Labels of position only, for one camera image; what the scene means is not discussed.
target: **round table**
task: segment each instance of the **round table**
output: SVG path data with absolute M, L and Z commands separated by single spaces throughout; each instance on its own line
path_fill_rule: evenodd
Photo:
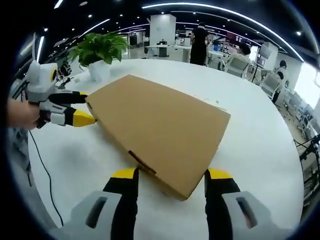
M 303 172 L 293 137 L 267 95 L 256 85 L 212 68 L 157 59 L 114 61 L 110 81 L 132 74 L 199 98 L 231 114 L 210 168 L 230 173 L 241 191 L 249 191 L 271 212 L 281 228 L 295 228 L 303 208 Z M 78 75 L 67 89 L 92 93 L 106 82 Z M 75 108 L 88 111 L 85 104 Z M 32 131 L 52 178 L 52 193 L 64 222 L 72 208 L 92 191 L 102 190 L 117 170 L 133 167 L 104 137 L 98 124 L 86 127 L 46 124 Z M 31 169 L 40 197 L 54 222 L 49 179 L 36 147 L 29 141 Z M 139 179 L 134 238 L 208 239 L 204 179 L 180 202 L 164 195 L 144 174 Z

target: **white chair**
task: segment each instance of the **white chair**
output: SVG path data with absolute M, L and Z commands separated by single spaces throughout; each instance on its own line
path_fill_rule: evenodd
M 248 69 L 250 59 L 242 54 L 232 54 L 227 62 L 224 63 L 222 61 L 222 64 L 224 65 L 224 67 L 222 67 L 222 70 L 225 73 L 229 73 L 242 78 Z
M 274 72 L 269 72 L 260 83 L 260 88 L 267 94 L 272 100 L 276 93 L 276 90 L 280 87 L 282 80 L 280 76 Z

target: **black cable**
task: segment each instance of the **black cable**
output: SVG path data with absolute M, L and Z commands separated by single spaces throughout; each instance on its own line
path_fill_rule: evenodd
M 52 205 L 53 205 L 56 213 L 59 215 L 59 218 L 60 218 L 60 221 L 61 221 L 61 225 L 63 226 L 63 225 L 64 225 L 64 221 L 62 220 L 62 217 L 61 217 L 58 209 L 56 208 L 56 205 L 55 205 L 55 202 L 54 202 L 54 199 L 53 199 L 53 196 L 52 196 L 52 181 L 51 181 L 51 176 L 50 176 L 48 170 L 46 169 L 46 167 L 45 167 L 45 165 L 44 165 L 44 162 L 42 161 L 42 158 L 41 158 L 41 156 L 40 156 L 40 152 L 39 152 L 38 146 L 37 146 L 36 141 L 35 141 L 35 138 L 34 138 L 34 136 L 32 135 L 31 131 L 29 131 L 29 132 L 30 132 L 30 135 L 31 135 L 31 137 L 32 137 L 32 139 L 33 139 L 34 145 L 35 145 L 35 147 L 36 147 L 36 151 L 38 152 L 38 156 L 39 156 L 39 158 L 40 158 L 40 161 L 41 161 L 41 163 L 42 163 L 42 166 L 43 166 L 44 170 L 46 171 L 46 174 L 47 174 L 48 177 L 49 177 L 49 190 L 50 190 L 51 202 L 52 202 Z

